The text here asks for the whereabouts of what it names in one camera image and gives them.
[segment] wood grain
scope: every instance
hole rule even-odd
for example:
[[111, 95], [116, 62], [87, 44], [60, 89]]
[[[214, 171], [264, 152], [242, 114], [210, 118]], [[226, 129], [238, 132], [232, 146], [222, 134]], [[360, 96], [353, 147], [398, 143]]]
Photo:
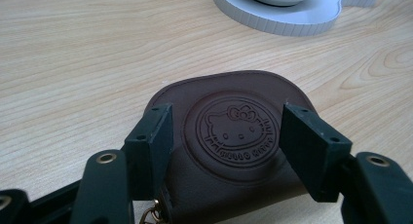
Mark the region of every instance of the wood grain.
[[[120, 148], [162, 87], [250, 69], [297, 84], [354, 154], [391, 157], [413, 178], [412, 13], [413, 0], [378, 0], [292, 38], [212, 0], [0, 0], [0, 189], [42, 197]], [[339, 208], [303, 196], [223, 223], [342, 223]]]

